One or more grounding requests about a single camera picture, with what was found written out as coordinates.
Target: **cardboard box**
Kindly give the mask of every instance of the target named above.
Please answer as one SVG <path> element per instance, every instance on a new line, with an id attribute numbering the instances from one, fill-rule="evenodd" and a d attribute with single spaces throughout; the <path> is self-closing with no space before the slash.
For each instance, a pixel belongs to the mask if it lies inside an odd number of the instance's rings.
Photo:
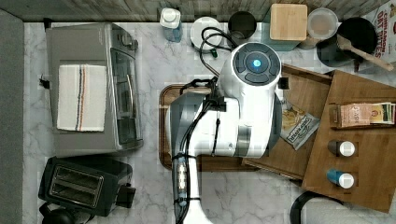
<path id="1" fill-rule="evenodd" d="M 378 43 L 374 56 L 396 65 L 396 0 L 391 0 L 386 4 L 374 9 L 364 19 L 370 21 L 377 32 Z M 365 69 L 381 69 L 372 64 L 366 64 Z"/>

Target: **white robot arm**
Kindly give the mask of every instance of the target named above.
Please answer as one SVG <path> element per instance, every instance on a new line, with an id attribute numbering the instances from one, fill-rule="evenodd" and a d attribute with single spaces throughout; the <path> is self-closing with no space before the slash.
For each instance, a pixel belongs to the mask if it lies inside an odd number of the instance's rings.
<path id="1" fill-rule="evenodd" d="M 233 50 L 213 94 L 187 92 L 166 115 L 173 160 L 177 223 L 211 223 L 200 203 L 196 157 L 261 157 L 280 135 L 281 105 L 276 92 L 281 63 L 260 43 Z"/>

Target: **black pot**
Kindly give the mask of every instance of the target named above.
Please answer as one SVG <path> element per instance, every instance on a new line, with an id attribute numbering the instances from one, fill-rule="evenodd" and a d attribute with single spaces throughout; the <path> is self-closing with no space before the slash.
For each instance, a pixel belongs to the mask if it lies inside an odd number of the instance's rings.
<path id="1" fill-rule="evenodd" d="M 329 67 L 338 67 L 352 60 L 363 61 L 357 54 L 342 50 L 338 47 L 337 35 L 341 35 L 352 42 L 352 46 L 366 53 L 375 51 L 378 37 L 374 26 L 363 18 L 350 18 L 338 27 L 337 33 L 327 40 L 317 44 L 320 61 Z"/>

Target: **striped towel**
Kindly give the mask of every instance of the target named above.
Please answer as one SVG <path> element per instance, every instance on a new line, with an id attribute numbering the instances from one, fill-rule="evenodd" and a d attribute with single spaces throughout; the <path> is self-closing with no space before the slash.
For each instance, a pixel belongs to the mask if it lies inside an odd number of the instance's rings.
<path id="1" fill-rule="evenodd" d="M 61 65 L 57 128 L 102 132 L 105 127 L 106 89 L 105 66 Z"/>

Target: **marble countertop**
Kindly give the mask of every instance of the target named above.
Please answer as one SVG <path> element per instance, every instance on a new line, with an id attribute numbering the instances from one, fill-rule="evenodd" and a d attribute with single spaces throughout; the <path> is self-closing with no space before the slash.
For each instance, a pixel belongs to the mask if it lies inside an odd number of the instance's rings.
<path id="1" fill-rule="evenodd" d="M 54 26 L 72 23 L 54 23 Z M 211 77 L 201 64 L 197 51 L 189 40 L 190 24 L 183 24 L 180 43 L 168 42 L 159 23 L 118 23 L 139 42 L 136 72 L 142 129 L 145 145 L 118 157 L 134 169 L 132 185 L 136 188 L 133 207 L 117 208 L 108 217 L 96 217 L 91 223 L 175 223 L 172 196 L 172 177 L 158 158 L 159 96 L 168 85 L 186 83 L 194 78 Z M 249 41 L 260 41 L 260 25 Z M 214 59 L 205 60 L 220 70 L 229 54 L 219 50 Z M 326 73 L 333 68 L 323 65 L 316 51 L 296 49 L 278 53 L 282 63 Z M 353 73 L 352 64 L 339 68 Z M 24 162 L 23 162 L 23 223 L 41 223 L 37 198 L 41 176 L 48 158 L 54 156 L 50 95 L 38 85 L 47 75 L 47 46 L 43 23 L 25 23 L 24 74 Z M 396 76 L 379 73 L 357 74 L 391 86 Z M 254 173 L 200 173 L 202 205 L 214 223 L 271 223 L 289 222 L 294 200 L 303 190 L 286 177 L 266 171 Z M 349 205 L 353 212 L 373 223 L 395 223 L 396 205 L 390 215 Z"/>

